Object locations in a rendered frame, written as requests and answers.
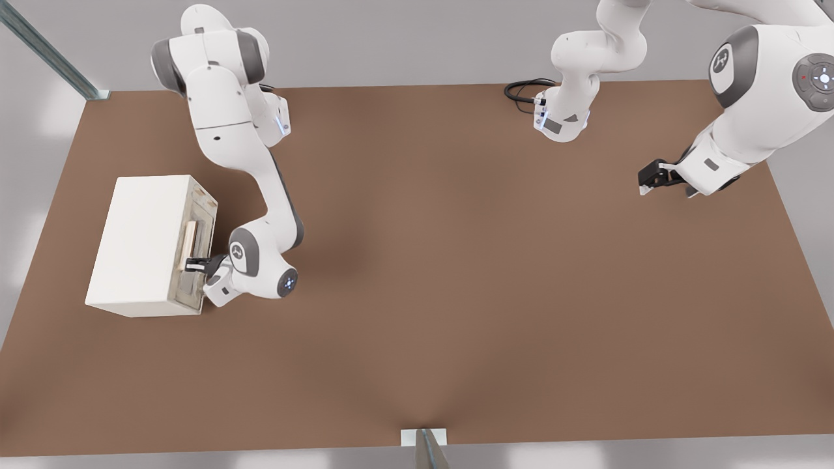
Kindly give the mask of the silver frame post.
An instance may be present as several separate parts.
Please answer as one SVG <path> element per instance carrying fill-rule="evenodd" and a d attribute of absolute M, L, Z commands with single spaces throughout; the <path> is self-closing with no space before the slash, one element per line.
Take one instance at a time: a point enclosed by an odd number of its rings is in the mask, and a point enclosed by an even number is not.
<path fill-rule="evenodd" d="M 27 21 L 8 0 L 0 0 L 0 23 L 50 66 L 59 77 L 87 101 L 107 100 L 110 91 L 98 89 L 50 41 Z"/>
<path fill-rule="evenodd" d="M 443 452 L 448 444 L 446 428 L 402 429 L 400 445 L 414 446 L 415 469 L 450 469 Z"/>

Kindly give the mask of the white oven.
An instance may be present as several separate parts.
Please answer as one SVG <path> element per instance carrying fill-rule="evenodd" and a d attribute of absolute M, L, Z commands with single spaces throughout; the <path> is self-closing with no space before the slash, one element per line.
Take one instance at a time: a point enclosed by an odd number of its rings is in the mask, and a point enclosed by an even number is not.
<path fill-rule="evenodd" d="M 185 317 L 169 299 L 185 176 L 120 177 L 85 303 L 122 317 Z"/>

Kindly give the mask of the pale oven door handle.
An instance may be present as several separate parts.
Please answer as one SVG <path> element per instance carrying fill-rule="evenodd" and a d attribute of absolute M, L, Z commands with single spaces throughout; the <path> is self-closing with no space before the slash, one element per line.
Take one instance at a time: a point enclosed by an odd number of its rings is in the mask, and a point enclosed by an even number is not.
<path fill-rule="evenodd" d="M 196 238 L 197 226 L 196 220 L 188 220 L 184 224 L 184 231 L 182 232 L 182 246 L 180 249 L 179 260 L 176 263 L 176 271 L 185 271 L 188 259 L 190 259 L 194 252 L 194 244 Z"/>

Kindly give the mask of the oven door with glass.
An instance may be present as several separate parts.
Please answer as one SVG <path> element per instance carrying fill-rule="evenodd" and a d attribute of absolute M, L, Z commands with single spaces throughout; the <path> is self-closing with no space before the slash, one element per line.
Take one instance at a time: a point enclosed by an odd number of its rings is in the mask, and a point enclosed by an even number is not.
<path fill-rule="evenodd" d="M 198 315 L 203 303 L 202 288 L 205 285 L 205 275 L 195 272 L 176 271 L 182 246 L 182 232 L 188 220 L 196 220 L 197 231 L 192 257 L 209 258 L 212 250 L 212 238 L 217 216 L 218 203 L 191 176 L 185 176 L 186 191 L 184 195 L 184 210 L 180 221 L 180 232 L 175 252 L 175 264 L 169 289 L 169 299 L 182 307 L 185 315 Z"/>

